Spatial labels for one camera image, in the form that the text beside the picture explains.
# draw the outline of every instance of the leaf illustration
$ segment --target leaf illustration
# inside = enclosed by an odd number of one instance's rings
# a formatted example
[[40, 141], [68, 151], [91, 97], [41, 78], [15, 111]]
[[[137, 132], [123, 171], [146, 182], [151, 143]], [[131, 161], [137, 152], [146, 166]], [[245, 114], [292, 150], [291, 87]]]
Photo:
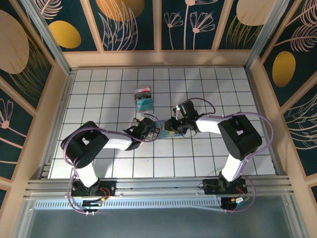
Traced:
[[300, 18], [303, 24], [317, 24], [317, 0], [306, 0]]
[[54, 19], [62, 9], [61, 0], [34, 0], [44, 19]]
[[293, 51], [309, 52], [317, 43], [317, 25], [302, 25], [294, 31], [291, 39], [279, 42], [274, 46], [286, 42], [290, 42]]
[[121, 1], [122, 9], [116, 1], [101, 0], [101, 5], [108, 17], [99, 16], [104, 25], [103, 46], [106, 51], [126, 51], [135, 49], [138, 42], [138, 26], [131, 9]]

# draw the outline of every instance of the white connector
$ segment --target white connector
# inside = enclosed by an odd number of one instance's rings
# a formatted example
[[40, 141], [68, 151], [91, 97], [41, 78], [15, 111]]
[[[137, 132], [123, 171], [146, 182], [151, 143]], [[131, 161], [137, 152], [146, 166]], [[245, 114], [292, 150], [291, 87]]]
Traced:
[[236, 203], [240, 203], [240, 202], [243, 202], [243, 197], [236, 198]]

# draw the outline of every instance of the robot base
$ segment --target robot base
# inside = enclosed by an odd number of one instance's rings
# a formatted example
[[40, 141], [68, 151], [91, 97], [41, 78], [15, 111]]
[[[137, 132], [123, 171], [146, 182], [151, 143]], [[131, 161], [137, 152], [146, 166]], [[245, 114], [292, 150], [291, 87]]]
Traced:
[[206, 186], [204, 186], [204, 192], [207, 195], [239, 194], [239, 191], [236, 189], [236, 186], [238, 186], [244, 193], [248, 193], [246, 181], [243, 178], [237, 179], [237, 181], [232, 186], [228, 187], [226, 191], [220, 191], [219, 179], [217, 178], [204, 179], [203, 183], [206, 184]]
[[87, 190], [87, 188], [79, 180], [73, 182], [73, 189], [71, 191], [72, 197], [90, 197], [90, 196], [100, 196], [104, 197], [105, 193], [99, 188], [107, 188], [110, 191], [110, 196], [114, 196], [116, 189], [116, 181], [98, 181], [98, 187], [94, 189], [93, 192]]

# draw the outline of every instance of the vented metal strip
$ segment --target vented metal strip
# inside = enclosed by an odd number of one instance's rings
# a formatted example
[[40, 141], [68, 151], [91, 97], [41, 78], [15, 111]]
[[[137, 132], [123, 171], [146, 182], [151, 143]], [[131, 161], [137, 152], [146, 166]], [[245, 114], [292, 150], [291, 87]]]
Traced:
[[[81, 200], [76, 199], [76, 206]], [[109, 199], [100, 209], [134, 209], [134, 208], [181, 208], [189, 206], [219, 207], [220, 198], [165, 198], [165, 199]], [[63, 200], [38, 200], [34, 206], [38, 210], [71, 209], [68, 201]]]

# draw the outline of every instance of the flower illustration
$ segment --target flower illustration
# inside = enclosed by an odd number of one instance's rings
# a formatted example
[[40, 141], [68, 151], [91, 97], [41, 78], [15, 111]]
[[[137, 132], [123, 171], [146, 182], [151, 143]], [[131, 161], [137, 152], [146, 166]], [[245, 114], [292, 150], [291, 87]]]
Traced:
[[[0, 129], [9, 129], [18, 135], [26, 137], [26, 135], [10, 127], [10, 120], [11, 120], [12, 113], [13, 113], [13, 102], [8, 100], [7, 103], [5, 104], [4, 100], [0, 98]], [[0, 137], [0, 141], [3, 141], [4, 143], [7, 143], [9, 145], [15, 146], [16, 148], [22, 149], [21, 145], [8, 141], [4, 138]], [[0, 160], [0, 162], [7, 163], [7, 164], [16, 164], [16, 162], [8, 162], [8, 161], [2, 161], [2, 160]]]
[[167, 23], [168, 28], [182, 26], [184, 22], [181, 20], [181, 16], [178, 13], [173, 12], [171, 15], [169, 13], [164, 14], [165, 22]]
[[214, 30], [215, 24], [212, 24], [212, 14], [213, 12], [209, 14], [202, 12], [200, 13], [198, 18], [196, 11], [190, 14], [190, 22], [192, 24], [193, 32], [195, 34]]
[[189, 6], [210, 4], [210, 3], [215, 3], [217, 1], [218, 0], [185, 0], [187, 7], [186, 7], [186, 13], [185, 13], [185, 26], [184, 26], [184, 50], [186, 49], [186, 27], [187, 27], [187, 16], [188, 16]]
[[10, 125], [10, 119], [13, 112], [13, 102], [7, 101], [6, 106], [4, 100], [0, 98], [0, 127], [7, 129]]
[[193, 6], [193, 5], [196, 5], [196, 4], [210, 4], [210, 3], [215, 3], [217, 2], [218, 0], [185, 0], [185, 3], [188, 5], [188, 6]]

